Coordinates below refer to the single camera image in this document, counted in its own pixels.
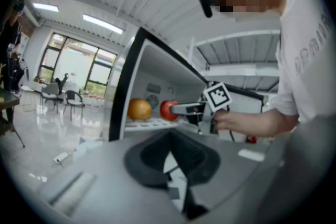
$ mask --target white floor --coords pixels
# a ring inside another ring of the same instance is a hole
[[[0,136],[0,153],[5,167],[15,180],[33,191],[62,169],[53,160],[56,156],[63,152],[69,154],[63,161],[66,167],[85,152],[106,142],[101,137],[102,109],[84,107],[81,118],[80,108],[76,108],[70,121],[69,106],[64,114],[63,104],[58,104],[58,114],[53,106],[52,101],[44,103],[42,115],[39,94],[28,93],[14,111],[14,126],[26,147],[23,148],[15,133],[8,131]]]

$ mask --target person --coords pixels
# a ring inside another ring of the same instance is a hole
[[[21,41],[21,25],[17,21],[18,17],[22,14],[25,6],[23,0],[18,0],[11,13],[10,18],[6,21],[0,34],[0,64],[5,65],[2,68],[2,77],[0,78],[0,85],[3,81],[4,89],[11,91],[12,79],[14,70],[12,69],[12,51],[14,47],[20,44]],[[13,122],[13,109],[6,110],[7,119]]]
[[[14,76],[12,79],[12,92],[15,92],[16,94],[20,94],[20,81],[23,75],[25,74],[25,66],[24,61],[22,61],[20,58],[20,54],[17,52],[14,52],[12,54],[12,63],[14,68]]]
[[[280,42],[276,51],[280,77],[271,109],[259,114],[217,111],[214,117],[216,129],[248,136],[273,137],[291,131],[298,124],[299,117],[300,122],[313,119],[317,115],[316,106],[302,82],[302,76],[335,30],[323,0],[200,1],[207,17],[211,16],[210,7],[233,16],[269,10],[280,16]]]

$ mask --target white label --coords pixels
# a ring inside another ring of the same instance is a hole
[[[216,112],[232,103],[232,98],[222,82],[204,90],[203,94],[212,112]]]
[[[256,162],[263,162],[264,159],[265,159],[264,153],[256,152],[256,151],[250,151],[250,150],[247,150],[245,148],[243,148],[242,150],[240,150],[238,152],[238,155],[240,157],[251,159],[251,160],[256,161]]]

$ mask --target table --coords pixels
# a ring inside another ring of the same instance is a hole
[[[259,162],[242,158],[237,153],[242,148],[259,152],[268,149],[263,145],[183,133],[220,155],[220,166],[213,178],[206,184],[192,187],[195,200],[209,209],[230,197],[258,167]],[[156,135],[135,135],[132,139],[107,143],[92,150],[48,180],[38,195],[77,223],[109,223],[111,220],[115,223],[185,223],[187,219],[176,210],[165,190],[140,185],[124,165],[124,156],[130,148]],[[69,211],[63,205],[76,210]]]
[[[25,147],[25,144],[23,143],[21,137],[19,136],[19,134],[17,133],[15,127],[13,126],[13,123],[5,120],[2,117],[2,111],[4,109],[8,109],[8,108],[13,108],[14,106],[20,104],[20,99],[12,94],[10,94],[8,91],[0,88],[0,98],[4,99],[3,102],[0,102],[0,135],[5,134],[8,130],[13,129],[14,132],[16,133],[17,137],[19,137],[22,146]]]

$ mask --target red apple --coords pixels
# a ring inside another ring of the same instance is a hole
[[[172,105],[179,104],[174,101],[163,101],[160,105],[160,115],[167,121],[175,121],[178,118],[178,114],[174,114],[170,111]]]

